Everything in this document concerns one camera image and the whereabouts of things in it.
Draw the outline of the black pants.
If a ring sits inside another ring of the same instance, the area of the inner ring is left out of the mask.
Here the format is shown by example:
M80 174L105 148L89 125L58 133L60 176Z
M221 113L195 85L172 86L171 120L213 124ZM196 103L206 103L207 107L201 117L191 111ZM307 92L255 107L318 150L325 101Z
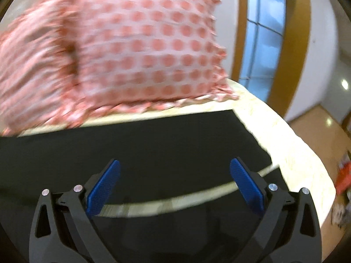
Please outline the black pants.
M230 110L3 137L1 261L28 261L44 189L68 191L115 159L121 178L110 204L168 201L230 183L235 157L253 172L272 163ZM121 262L224 262L251 238L260 218L236 191L173 213L93 221Z

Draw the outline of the cream patterned bed sheet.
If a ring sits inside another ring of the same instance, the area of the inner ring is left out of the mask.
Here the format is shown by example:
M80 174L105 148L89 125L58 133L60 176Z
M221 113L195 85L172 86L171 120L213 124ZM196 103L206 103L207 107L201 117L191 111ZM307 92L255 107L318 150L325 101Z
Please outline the cream patterned bed sheet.
M291 191L309 188L324 221L336 192L320 158L265 103L228 85L238 100L93 113L77 127L23 131L12 161L20 194L33 205L41 189L61 191L116 158L122 179L99 215L165 215L236 192L228 167L239 156L263 177L279 173Z

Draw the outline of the pink polka dot pillow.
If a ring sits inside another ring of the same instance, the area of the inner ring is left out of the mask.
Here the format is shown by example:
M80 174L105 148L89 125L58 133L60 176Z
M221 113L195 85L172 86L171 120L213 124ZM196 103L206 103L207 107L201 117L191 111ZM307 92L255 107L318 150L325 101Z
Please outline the pink polka dot pillow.
M1 34L1 135L86 117L77 88L74 0L41 0Z
M78 107L102 114L234 99L216 42L220 1L68 0Z

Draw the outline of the window with wooden frame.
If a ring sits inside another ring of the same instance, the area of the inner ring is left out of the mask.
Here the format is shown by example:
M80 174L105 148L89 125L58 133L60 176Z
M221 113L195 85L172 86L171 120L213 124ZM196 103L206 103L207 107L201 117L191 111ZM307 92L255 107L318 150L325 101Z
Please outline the window with wooden frame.
M281 117L301 78L311 30L311 0L238 0L231 77Z

